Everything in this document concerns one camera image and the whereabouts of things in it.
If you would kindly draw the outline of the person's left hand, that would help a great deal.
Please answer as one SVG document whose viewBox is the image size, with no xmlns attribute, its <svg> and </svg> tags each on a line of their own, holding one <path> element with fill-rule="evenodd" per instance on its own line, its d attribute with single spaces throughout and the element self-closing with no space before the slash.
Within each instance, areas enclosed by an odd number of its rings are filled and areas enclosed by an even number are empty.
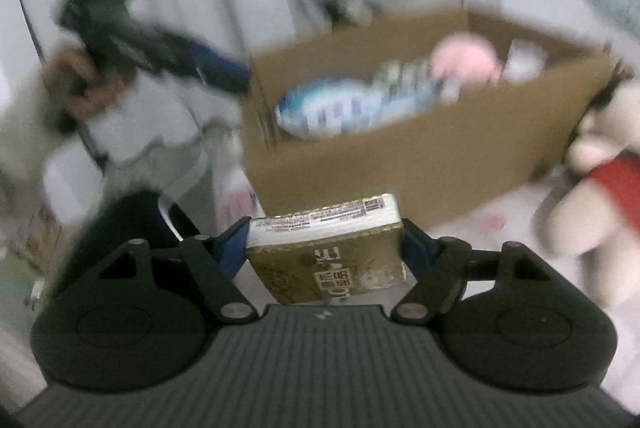
<svg viewBox="0 0 640 428">
<path fill-rule="evenodd" d="M 134 88 L 134 70 L 108 70 L 101 74 L 89 53 L 81 46 L 60 47 L 43 65 L 44 86 L 62 111 L 85 122 L 117 104 L 129 89 Z"/>
</svg>

